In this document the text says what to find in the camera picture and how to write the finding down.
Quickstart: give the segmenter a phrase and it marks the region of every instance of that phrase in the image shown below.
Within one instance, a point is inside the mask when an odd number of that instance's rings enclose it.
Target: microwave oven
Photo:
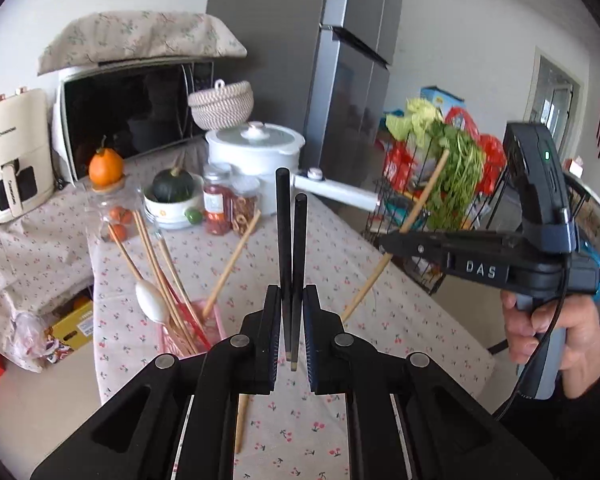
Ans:
[[[131,158],[204,134],[187,98],[212,88],[213,69],[206,59],[167,57],[60,71],[52,145],[62,179],[86,176],[102,145]]]

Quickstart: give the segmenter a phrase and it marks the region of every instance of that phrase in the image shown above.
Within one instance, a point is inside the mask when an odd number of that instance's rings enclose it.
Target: wooden chopstick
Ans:
[[[417,220],[418,215],[420,214],[420,212],[422,211],[422,208],[424,207],[427,200],[429,199],[429,195],[431,194],[431,191],[433,191],[433,187],[436,185],[436,182],[438,180],[438,177],[440,176],[440,173],[442,173],[442,170],[445,167],[446,160],[448,159],[448,157],[449,157],[449,150],[445,150],[442,153],[440,160],[438,161],[436,169],[433,171],[433,174],[431,175],[429,181],[427,182],[427,185],[425,186],[424,190],[422,191],[420,198],[413,206],[413,209],[411,210],[409,217],[403,222],[402,226],[400,227],[401,233],[405,233],[409,229],[411,229],[411,226]],[[351,316],[351,314],[353,314],[353,311],[356,309],[356,307],[360,304],[360,302],[362,300],[365,299],[366,294],[369,292],[369,290],[371,290],[371,287],[374,286],[374,283],[378,280],[378,278],[380,277],[380,274],[382,274],[385,267],[391,261],[392,257],[393,257],[392,254],[386,253],[382,257],[380,262],[376,265],[376,268],[371,273],[371,276],[369,276],[368,280],[366,280],[365,285],[360,289],[360,291],[353,298],[353,301],[351,301],[351,304],[347,305],[344,312],[342,314],[340,314],[340,319],[342,320],[343,323],[346,322],[347,319],[349,319],[349,316]]]
[[[142,280],[142,274],[140,274],[140,271],[136,267],[136,264],[134,264],[133,260],[131,259],[131,256],[129,256],[129,254],[126,252],[124,245],[120,241],[120,238],[118,238],[118,234],[116,234],[116,230],[113,228],[113,226],[109,222],[107,222],[107,228],[109,229],[109,236],[111,236],[111,239],[118,246],[118,249],[120,250],[120,253],[122,254],[122,257],[125,259],[126,264],[129,266],[129,270],[131,271],[133,276],[136,278],[136,280],[139,282],[140,280]]]
[[[171,283],[169,280],[167,280],[167,277],[164,277],[166,283],[167,283],[167,287],[169,288],[169,292],[171,293],[171,295],[173,296],[173,301],[175,301],[178,309],[182,312],[182,306],[186,306],[184,303],[182,303],[180,301],[180,298],[178,297],[178,295],[176,294],[176,291],[173,290],[173,287],[171,286]],[[202,345],[205,347],[206,350],[211,350],[211,343],[209,342],[209,339],[206,337],[206,334],[204,332],[202,332],[202,330],[200,329],[200,327],[198,326],[198,324],[192,320],[192,322],[190,323],[191,327],[193,328],[193,334],[191,335],[191,337],[193,338],[193,341],[195,342],[196,337],[198,337],[200,339],[200,342],[202,343]]]
[[[125,249],[124,245],[122,244],[122,242],[120,241],[120,238],[118,238],[118,235],[116,234],[115,229],[108,222],[107,222],[107,227],[109,228],[109,235],[111,236],[112,240],[115,241],[116,245],[118,246],[120,253],[122,254],[123,258],[125,259],[127,265],[129,266],[129,269],[131,270],[133,276],[136,278],[136,281],[138,281],[138,282],[141,281],[143,279],[142,274],[136,267],[136,264],[131,259],[131,256],[129,256],[129,254],[126,252],[126,249]],[[186,350],[186,348],[184,348],[182,343],[179,341],[180,338],[174,334],[173,328],[171,328],[168,324],[166,324],[164,327],[165,327],[169,337],[171,337],[173,344],[177,346],[180,353],[182,355],[186,355],[188,350]]]
[[[240,394],[238,401],[238,420],[235,425],[235,445],[234,453],[240,453],[242,449],[242,434],[244,433],[244,421],[247,417],[247,408],[249,407],[248,394]]]
[[[140,212],[138,210],[134,210],[133,215],[134,220],[136,221],[136,227],[138,228],[138,233],[140,234],[140,238],[142,240],[142,244],[144,245],[144,250],[147,254],[149,262],[151,263],[155,279],[159,284],[162,298],[164,299],[165,303],[167,304],[167,307],[169,308],[171,318],[176,323],[176,327],[182,331],[184,341],[186,342],[188,347],[187,351],[190,354],[195,354],[195,348],[193,342],[191,341],[189,331],[187,330],[186,325],[180,317],[180,314],[177,311],[177,307],[174,304],[173,298],[171,297],[171,294],[169,293],[167,286],[164,282],[164,275],[162,273],[162,270],[160,270],[160,266],[158,265],[158,260],[155,256],[154,247],[151,245],[151,240],[149,239],[149,233],[146,230],[146,225],[144,224],[144,221],[142,220],[142,217],[140,216]]]
[[[258,220],[260,219],[260,215],[261,215],[260,210],[256,211],[256,214],[253,216],[253,219],[251,219],[251,222],[250,222],[249,226],[247,227],[247,230],[242,235],[242,238],[240,238],[238,245],[236,245],[234,254],[231,255],[231,257],[229,258],[229,261],[226,264],[226,267],[224,268],[224,271],[220,275],[220,278],[218,278],[218,282],[216,283],[214,290],[211,292],[211,295],[208,297],[208,300],[206,300],[205,308],[202,311],[202,319],[203,320],[206,319],[207,317],[209,317],[209,314],[211,314],[211,311],[213,310],[213,307],[214,307],[214,303],[218,299],[218,294],[220,294],[220,291],[222,290],[222,287],[224,286],[227,278],[229,277],[231,270],[234,268],[234,265],[235,265],[236,261],[238,260],[238,256],[240,256],[240,253],[242,252],[242,249],[244,248],[245,243],[247,243],[249,236],[251,236],[251,233],[253,233],[253,230],[256,228],[256,224],[258,223]]]
[[[201,322],[200,318],[198,317],[198,314],[196,313],[195,309],[193,308],[193,305],[191,304],[191,301],[189,300],[189,297],[187,296],[186,291],[184,290],[184,285],[182,284],[180,275],[178,274],[178,271],[176,270],[176,267],[173,264],[173,259],[171,258],[171,253],[169,252],[169,247],[167,246],[167,242],[164,239],[164,237],[162,237],[162,236],[158,239],[158,247],[160,247],[160,250],[162,251],[162,257],[164,258],[164,261],[167,263],[167,267],[169,267],[169,270],[171,271],[171,275],[173,276],[173,281],[175,282],[176,288],[178,289],[178,292],[180,293],[180,295],[182,297],[182,301],[184,302],[185,305],[187,305],[187,310],[191,314],[193,321],[195,321],[198,324],[198,326],[200,327],[200,330],[202,330],[202,333],[204,333],[205,330],[202,325],[202,322]]]

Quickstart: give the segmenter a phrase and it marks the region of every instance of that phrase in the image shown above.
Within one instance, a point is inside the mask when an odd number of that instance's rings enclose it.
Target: green pumpkin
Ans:
[[[193,196],[194,190],[193,177],[180,168],[162,170],[152,184],[155,199],[166,204],[184,202]]]

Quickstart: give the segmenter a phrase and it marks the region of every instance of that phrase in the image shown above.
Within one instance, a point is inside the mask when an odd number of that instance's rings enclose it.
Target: human hand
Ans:
[[[502,290],[502,312],[509,356],[517,364],[526,364],[539,344],[536,333],[551,323],[557,301],[528,312],[516,309],[516,295]],[[589,296],[568,296],[562,306],[556,328],[567,329],[567,341],[560,362],[562,387],[568,399],[576,399],[600,378],[600,317]]]

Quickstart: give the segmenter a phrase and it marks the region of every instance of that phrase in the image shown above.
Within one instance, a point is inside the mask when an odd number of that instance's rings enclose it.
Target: doorway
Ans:
[[[533,101],[528,120],[546,125],[560,158],[571,133],[571,118],[579,93],[580,85],[571,76],[545,56],[539,56],[532,82]]]

